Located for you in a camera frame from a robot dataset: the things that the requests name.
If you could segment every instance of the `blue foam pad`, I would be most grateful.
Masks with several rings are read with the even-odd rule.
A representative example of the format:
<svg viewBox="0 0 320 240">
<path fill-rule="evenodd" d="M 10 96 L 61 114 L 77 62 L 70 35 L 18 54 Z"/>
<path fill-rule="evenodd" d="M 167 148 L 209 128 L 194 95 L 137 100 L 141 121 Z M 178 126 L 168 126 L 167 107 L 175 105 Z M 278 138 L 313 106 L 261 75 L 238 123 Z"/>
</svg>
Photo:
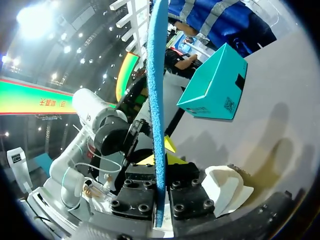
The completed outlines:
<svg viewBox="0 0 320 240">
<path fill-rule="evenodd" d="M 164 219 L 166 197 L 163 80 L 167 29 L 168 0 L 157 0 L 149 22 L 146 69 L 157 188 L 155 226 L 158 228 Z"/>
</svg>

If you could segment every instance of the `black shirt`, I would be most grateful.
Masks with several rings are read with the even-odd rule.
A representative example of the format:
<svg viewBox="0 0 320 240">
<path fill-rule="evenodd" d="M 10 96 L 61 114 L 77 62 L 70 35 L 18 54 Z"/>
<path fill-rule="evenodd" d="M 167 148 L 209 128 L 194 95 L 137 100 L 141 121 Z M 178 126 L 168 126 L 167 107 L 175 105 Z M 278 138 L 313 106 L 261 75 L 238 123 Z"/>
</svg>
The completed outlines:
<svg viewBox="0 0 320 240">
<path fill-rule="evenodd" d="M 168 48 L 167 50 L 165 50 L 164 68 L 172 74 L 176 74 L 181 77 L 191 79 L 195 74 L 197 67 L 194 64 L 191 64 L 189 67 L 187 67 L 184 70 L 177 68 L 175 66 L 177 62 L 183 61 L 183 60 L 184 58 L 180 56 L 176 51 L 172 50 L 171 48 Z"/>
<path fill-rule="evenodd" d="M 179 21 L 179 20 L 177 20 L 177 19 L 174 19 L 173 17 L 168 17 L 168 22 L 169 22 L 172 26 L 174 26 L 176 22 L 181 22 L 181 21 Z"/>
</svg>

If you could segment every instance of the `cardboard box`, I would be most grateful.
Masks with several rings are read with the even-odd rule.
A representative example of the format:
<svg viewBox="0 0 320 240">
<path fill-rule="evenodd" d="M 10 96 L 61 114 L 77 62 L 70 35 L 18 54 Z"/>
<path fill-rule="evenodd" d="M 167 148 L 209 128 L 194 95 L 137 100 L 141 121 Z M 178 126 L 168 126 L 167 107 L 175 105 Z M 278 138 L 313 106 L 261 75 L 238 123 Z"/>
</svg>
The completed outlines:
<svg viewBox="0 0 320 240">
<path fill-rule="evenodd" d="M 195 71 L 177 106 L 195 117 L 232 120 L 247 67 L 246 60 L 225 43 Z"/>
</svg>

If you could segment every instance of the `gray table surface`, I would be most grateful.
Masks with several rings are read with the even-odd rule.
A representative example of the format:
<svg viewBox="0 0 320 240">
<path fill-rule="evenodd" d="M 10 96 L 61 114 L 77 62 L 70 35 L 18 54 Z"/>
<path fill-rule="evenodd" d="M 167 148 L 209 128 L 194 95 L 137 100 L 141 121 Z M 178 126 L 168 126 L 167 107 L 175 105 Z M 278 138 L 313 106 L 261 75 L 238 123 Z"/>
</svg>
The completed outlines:
<svg viewBox="0 0 320 240">
<path fill-rule="evenodd" d="M 246 58 L 247 77 L 232 121 L 184 113 L 171 138 L 199 168 L 234 164 L 255 188 L 237 218 L 273 192 L 306 192 L 320 161 L 320 64 L 299 30 Z"/>
</svg>

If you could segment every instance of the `screw head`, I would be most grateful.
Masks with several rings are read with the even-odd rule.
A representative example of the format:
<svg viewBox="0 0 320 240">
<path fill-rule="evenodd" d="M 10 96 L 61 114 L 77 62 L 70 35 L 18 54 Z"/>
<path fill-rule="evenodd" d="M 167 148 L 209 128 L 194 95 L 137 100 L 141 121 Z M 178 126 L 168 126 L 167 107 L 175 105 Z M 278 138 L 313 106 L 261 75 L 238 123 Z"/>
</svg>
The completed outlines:
<svg viewBox="0 0 320 240">
<path fill-rule="evenodd" d="M 147 213 L 150 211 L 150 207 L 147 204 L 140 204 L 138 210 L 140 213 Z"/>
<path fill-rule="evenodd" d="M 126 179 L 125 181 L 124 181 L 124 185 L 126 186 L 126 187 L 130 187 L 131 185 L 132 185 L 132 180 L 130 180 L 130 179 Z"/>
<path fill-rule="evenodd" d="M 211 199 L 207 199 L 203 202 L 204 209 L 211 209 L 215 206 L 215 202 Z"/>
<path fill-rule="evenodd" d="M 174 181 L 174 182 L 172 183 L 172 187 L 173 187 L 174 189 L 180 187 L 180 185 L 181 185 L 181 182 L 180 182 L 180 181 Z"/>
<path fill-rule="evenodd" d="M 152 182 L 151 181 L 144 181 L 143 182 L 143 186 L 146 188 L 146 189 L 150 189 L 152 187 Z"/>
<path fill-rule="evenodd" d="M 111 207 L 117 208 L 120 206 L 120 202 L 118 200 L 112 200 L 111 201 Z"/>
<path fill-rule="evenodd" d="M 199 179 L 193 179 L 193 180 L 191 181 L 191 185 L 192 185 L 193 187 L 198 186 L 199 184 L 200 184 Z"/>
<path fill-rule="evenodd" d="M 185 210 L 185 206 L 183 204 L 176 204 L 174 205 L 173 210 L 176 213 L 182 213 Z"/>
</svg>

